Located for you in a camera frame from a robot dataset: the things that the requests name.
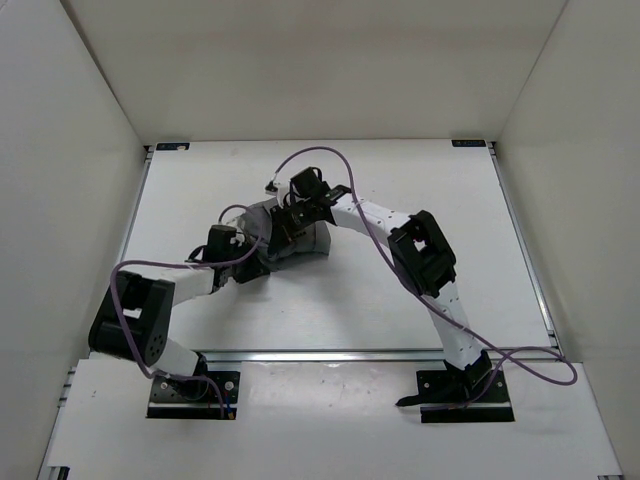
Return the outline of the grey pleated skirt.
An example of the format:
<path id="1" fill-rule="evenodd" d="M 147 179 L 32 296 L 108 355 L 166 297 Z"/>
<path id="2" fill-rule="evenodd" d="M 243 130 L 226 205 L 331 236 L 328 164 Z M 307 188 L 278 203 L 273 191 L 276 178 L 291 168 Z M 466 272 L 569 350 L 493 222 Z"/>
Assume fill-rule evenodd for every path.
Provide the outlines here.
<path id="1" fill-rule="evenodd" d="M 286 233 L 272 212 L 276 207 L 279 207 L 278 201 L 270 198 L 250 205 L 247 211 L 227 222 L 228 226 L 240 230 L 249 246 L 256 242 L 260 233 L 264 234 L 254 253 L 262 267 L 275 272 L 329 255 L 331 236 L 324 222 Z"/>

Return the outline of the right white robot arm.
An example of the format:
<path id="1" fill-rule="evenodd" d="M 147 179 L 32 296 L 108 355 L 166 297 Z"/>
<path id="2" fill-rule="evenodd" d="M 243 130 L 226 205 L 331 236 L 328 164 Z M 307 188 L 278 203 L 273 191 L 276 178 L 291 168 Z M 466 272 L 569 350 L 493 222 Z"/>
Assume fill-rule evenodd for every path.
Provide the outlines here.
<path id="1" fill-rule="evenodd" d="M 317 168 L 308 167 L 281 183 L 265 187 L 277 199 L 270 208 L 269 251 L 276 253 L 320 222 L 369 236 L 391 256 L 391 266 L 410 293 L 428 303 L 443 346 L 448 387 L 460 400 L 484 388 L 491 370 L 488 353 L 469 332 L 469 321 L 456 285 L 456 256 L 433 215 L 406 214 L 377 205 L 344 185 L 331 187 Z"/>

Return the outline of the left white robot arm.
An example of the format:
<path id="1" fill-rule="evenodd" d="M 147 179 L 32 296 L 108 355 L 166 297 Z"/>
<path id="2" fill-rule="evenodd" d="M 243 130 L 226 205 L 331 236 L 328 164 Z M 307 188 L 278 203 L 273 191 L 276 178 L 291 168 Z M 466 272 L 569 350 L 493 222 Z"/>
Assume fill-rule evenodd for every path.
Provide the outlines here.
<path id="1" fill-rule="evenodd" d="M 126 260 L 114 267 L 109 286 L 89 331 L 91 350 L 138 364 L 152 378 L 174 379 L 188 398 L 208 389 L 204 357 L 169 337 L 173 309 L 218 292 L 246 269 L 260 268 L 255 238 L 238 227 L 214 225 L 207 242 L 177 264 Z"/>

